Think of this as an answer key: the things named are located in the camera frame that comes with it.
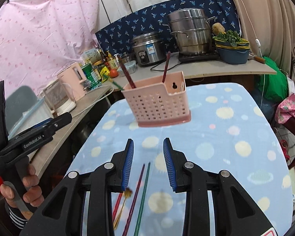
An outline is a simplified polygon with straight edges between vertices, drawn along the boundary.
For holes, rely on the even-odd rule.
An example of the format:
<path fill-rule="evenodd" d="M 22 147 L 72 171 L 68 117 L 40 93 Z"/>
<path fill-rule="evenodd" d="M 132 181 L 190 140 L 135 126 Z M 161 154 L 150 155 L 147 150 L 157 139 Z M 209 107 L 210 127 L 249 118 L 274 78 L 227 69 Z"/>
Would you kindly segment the person's left hand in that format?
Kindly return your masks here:
<path fill-rule="evenodd" d="M 22 176 L 19 175 L 15 166 L 3 173 L 4 183 L 0 186 L 0 192 L 11 208 L 19 210 L 21 218 L 29 220 L 45 199 L 35 167 L 28 164 L 27 169 L 23 168 Z"/>

